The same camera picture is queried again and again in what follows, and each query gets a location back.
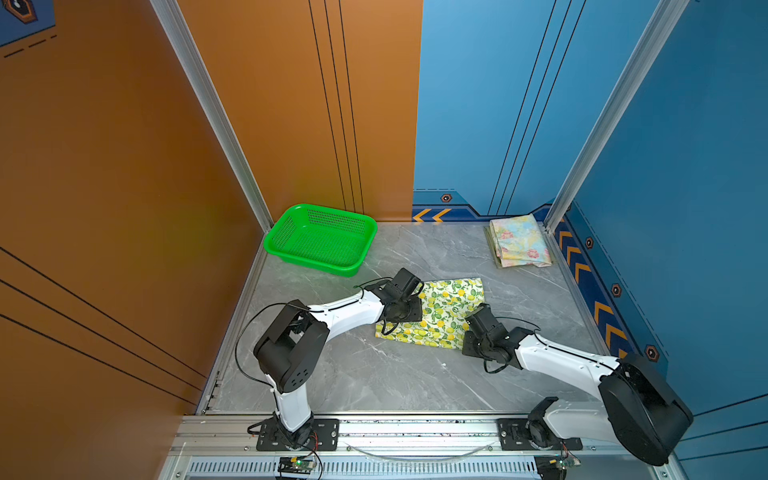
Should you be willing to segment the olive green skirt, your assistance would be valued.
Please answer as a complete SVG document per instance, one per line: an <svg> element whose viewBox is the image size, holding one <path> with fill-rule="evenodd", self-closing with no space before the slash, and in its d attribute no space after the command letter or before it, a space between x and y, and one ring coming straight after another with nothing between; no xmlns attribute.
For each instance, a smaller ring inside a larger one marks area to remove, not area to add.
<svg viewBox="0 0 768 480"><path fill-rule="evenodd" d="M493 237L493 235L492 235L492 233L490 231L490 227L489 226L485 226L483 230L484 230L484 234L485 234L485 237L486 237L486 240L487 240L490 252L491 252L492 259L493 259L496 267L499 268L499 269L503 268L503 265L501 263L501 259L499 258L498 253L497 253L494 237Z"/></svg>

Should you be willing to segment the lemon print skirt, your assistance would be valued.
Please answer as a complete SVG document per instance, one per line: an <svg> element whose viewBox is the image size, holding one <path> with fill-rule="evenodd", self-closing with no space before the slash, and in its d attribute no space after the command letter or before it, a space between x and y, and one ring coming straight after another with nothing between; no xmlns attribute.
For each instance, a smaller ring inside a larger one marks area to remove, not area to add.
<svg viewBox="0 0 768 480"><path fill-rule="evenodd" d="M418 346L461 350L468 315L485 302L482 279L427 282L419 294L422 316L417 322L376 325L375 337Z"/></svg>

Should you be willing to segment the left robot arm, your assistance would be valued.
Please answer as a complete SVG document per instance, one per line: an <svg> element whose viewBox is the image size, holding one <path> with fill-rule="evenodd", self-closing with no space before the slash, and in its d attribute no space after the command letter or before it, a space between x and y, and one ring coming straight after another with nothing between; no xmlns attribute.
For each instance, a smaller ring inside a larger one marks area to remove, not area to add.
<svg viewBox="0 0 768 480"><path fill-rule="evenodd" d="M313 414L305 384L326 344L358 327L380 323L391 333L404 323L422 319L424 283L405 268L392 277L369 281L347 298L306 305L292 300L253 347L253 355L276 400L277 426L289 436L311 432Z"/></svg>

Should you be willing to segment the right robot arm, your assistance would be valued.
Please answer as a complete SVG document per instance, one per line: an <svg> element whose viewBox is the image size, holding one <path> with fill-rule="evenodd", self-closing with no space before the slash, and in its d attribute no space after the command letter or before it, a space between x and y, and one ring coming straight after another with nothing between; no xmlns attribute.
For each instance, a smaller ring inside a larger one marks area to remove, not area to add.
<svg viewBox="0 0 768 480"><path fill-rule="evenodd" d="M509 330L487 304L466 321L463 355L493 363L493 373L508 367L538 372L590 397L569 402L548 396L525 420L502 421L505 448L566 450L589 439L618 444L648 465L663 466L693 423L685 402L642 356L597 355L553 342L536 330Z"/></svg>

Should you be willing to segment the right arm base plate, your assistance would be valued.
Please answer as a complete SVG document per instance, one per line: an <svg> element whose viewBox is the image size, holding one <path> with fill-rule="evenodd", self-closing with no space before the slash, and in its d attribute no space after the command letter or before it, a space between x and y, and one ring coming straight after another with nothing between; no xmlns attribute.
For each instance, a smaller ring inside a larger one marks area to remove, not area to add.
<svg viewBox="0 0 768 480"><path fill-rule="evenodd" d="M527 418L500 418L496 421L501 447L504 451L580 451L580 438L562 439L543 422Z"/></svg>

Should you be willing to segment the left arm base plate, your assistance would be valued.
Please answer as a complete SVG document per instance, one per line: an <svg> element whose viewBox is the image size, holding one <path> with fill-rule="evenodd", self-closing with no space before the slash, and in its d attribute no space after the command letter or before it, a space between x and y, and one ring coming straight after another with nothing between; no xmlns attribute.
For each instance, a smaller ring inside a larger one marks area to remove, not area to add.
<svg viewBox="0 0 768 480"><path fill-rule="evenodd" d="M272 417L259 425L256 449L258 451L335 451L339 440L338 419L310 418L295 432Z"/></svg>

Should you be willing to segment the pastel floral skirt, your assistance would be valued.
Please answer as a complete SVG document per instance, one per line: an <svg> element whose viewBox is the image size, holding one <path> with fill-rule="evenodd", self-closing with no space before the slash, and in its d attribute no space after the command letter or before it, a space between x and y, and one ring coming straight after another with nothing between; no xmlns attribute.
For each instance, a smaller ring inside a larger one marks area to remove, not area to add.
<svg viewBox="0 0 768 480"><path fill-rule="evenodd" d="M532 214L494 219L489 227L503 268L552 265L547 243Z"/></svg>

